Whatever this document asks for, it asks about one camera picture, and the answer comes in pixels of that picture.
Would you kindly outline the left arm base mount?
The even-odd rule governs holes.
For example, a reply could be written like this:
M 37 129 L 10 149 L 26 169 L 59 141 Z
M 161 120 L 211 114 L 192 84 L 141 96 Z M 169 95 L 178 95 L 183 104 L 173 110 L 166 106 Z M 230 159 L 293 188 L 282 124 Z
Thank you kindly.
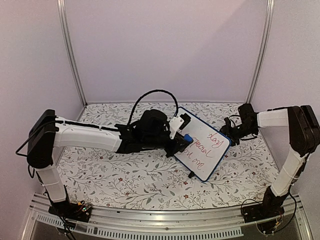
M 50 201 L 50 207 L 48 210 L 50 214 L 63 219 L 70 219 L 84 223 L 89 222 L 93 207 L 91 203 L 85 203 L 84 200 L 78 203 L 73 203 L 69 201 L 68 197 L 60 202 L 53 202 L 50 197 L 48 199 Z

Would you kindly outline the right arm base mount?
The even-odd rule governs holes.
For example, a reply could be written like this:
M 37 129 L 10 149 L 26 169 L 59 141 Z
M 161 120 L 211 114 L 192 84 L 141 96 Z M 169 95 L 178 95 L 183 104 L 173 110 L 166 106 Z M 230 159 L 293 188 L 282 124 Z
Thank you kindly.
M 240 212 L 244 222 L 251 223 L 282 215 L 285 212 L 283 203 L 287 196 L 288 194 L 275 196 L 270 189 L 267 189 L 262 202 L 256 202 L 255 204 L 246 206 L 242 204 Z

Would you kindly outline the small blue-framed whiteboard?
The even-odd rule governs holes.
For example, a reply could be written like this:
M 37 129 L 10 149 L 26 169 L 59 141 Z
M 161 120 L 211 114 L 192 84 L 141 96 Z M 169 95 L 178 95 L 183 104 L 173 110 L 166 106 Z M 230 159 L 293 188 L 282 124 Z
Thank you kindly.
M 190 117 L 190 122 L 180 134 L 188 135 L 193 142 L 183 152 L 177 152 L 174 157 L 200 181 L 206 182 L 227 153 L 231 140 L 189 110 L 179 107 L 178 115 L 183 114 Z

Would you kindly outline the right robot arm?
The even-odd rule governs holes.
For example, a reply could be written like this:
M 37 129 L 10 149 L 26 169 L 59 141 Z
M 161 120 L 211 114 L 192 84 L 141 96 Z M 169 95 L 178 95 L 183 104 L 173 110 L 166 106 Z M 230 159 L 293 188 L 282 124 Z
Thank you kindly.
M 238 107 L 240 124 L 230 117 L 224 119 L 219 130 L 231 140 L 231 145 L 239 145 L 248 135 L 256 138 L 260 128 L 287 127 L 289 132 L 289 152 L 278 177 L 263 196 L 258 213 L 269 218 L 282 206 L 290 194 L 291 186 L 304 171 L 309 156 L 320 144 L 320 125 L 310 105 L 288 106 L 255 112 L 250 103 Z

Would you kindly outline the blue whiteboard eraser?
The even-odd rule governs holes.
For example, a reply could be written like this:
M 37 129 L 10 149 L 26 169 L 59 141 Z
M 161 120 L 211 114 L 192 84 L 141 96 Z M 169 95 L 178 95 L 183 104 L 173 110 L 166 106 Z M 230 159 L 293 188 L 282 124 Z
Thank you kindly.
M 188 143 L 193 142 L 193 138 L 189 134 L 184 135 L 184 140 L 187 141 Z

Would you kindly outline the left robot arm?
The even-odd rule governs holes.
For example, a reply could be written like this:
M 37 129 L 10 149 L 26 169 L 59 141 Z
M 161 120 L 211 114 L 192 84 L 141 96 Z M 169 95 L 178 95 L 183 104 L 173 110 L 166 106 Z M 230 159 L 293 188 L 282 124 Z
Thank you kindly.
M 190 122 L 191 117 L 186 113 L 168 119 L 163 112 L 151 109 L 133 123 L 116 124 L 110 128 L 71 121 L 48 109 L 30 130 L 28 139 L 17 149 L 16 155 L 21 156 L 22 148 L 27 148 L 24 157 L 41 179 L 55 209 L 63 217 L 70 217 L 75 211 L 74 205 L 68 200 L 54 164 L 54 148 L 94 148 L 117 154 L 163 149 L 166 157 L 172 157 L 193 142 L 189 135 L 179 133 Z

